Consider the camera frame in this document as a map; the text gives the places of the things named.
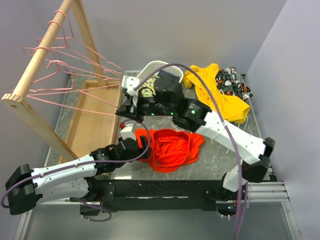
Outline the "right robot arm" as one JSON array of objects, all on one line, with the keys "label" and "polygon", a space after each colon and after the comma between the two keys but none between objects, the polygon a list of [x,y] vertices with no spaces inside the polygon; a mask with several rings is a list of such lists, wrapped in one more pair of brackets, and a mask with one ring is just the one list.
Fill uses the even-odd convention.
[{"label": "right robot arm", "polygon": [[255,137],[228,121],[197,99],[184,96],[182,85],[167,77],[157,78],[151,96],[143,96],[140,79],[125,75],[120,90],[127,97],[115,114],[139,123],[145,116],[171,116],[178,127],[208,137],[238,153],[241,166],[234,167],[222,178],[219,194],[231,199],[245,183],[263,181],[270,164],[274,140]]}]

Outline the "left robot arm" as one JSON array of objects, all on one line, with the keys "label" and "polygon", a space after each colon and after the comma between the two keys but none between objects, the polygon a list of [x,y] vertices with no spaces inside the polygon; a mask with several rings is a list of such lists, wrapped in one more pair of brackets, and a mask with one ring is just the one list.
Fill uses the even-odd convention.
[{"label": "left robot arm", "polygon": [[19,215],[38,204],[63,198],[94,201],[100,194],[96,176],[111,173],[126,163],[146,159],[151,140],[141,136],[120,138],[118,144],[98,148],[81,158],[50,167],[31,169],[20,165],[5,183],[0,200],[11,215]]}]

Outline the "orange mesh shorts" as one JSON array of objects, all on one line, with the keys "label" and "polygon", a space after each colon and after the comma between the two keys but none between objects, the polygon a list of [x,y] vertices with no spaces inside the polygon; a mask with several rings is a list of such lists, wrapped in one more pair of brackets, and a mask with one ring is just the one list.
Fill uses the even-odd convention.
[{"label": "orange mesh shorts", "polygon": [[205,138],[197,133],[159,129],[150,131],[151,154],[141,159],[156,172],[171,173],[182,166],[192,164],[199,158]]}]

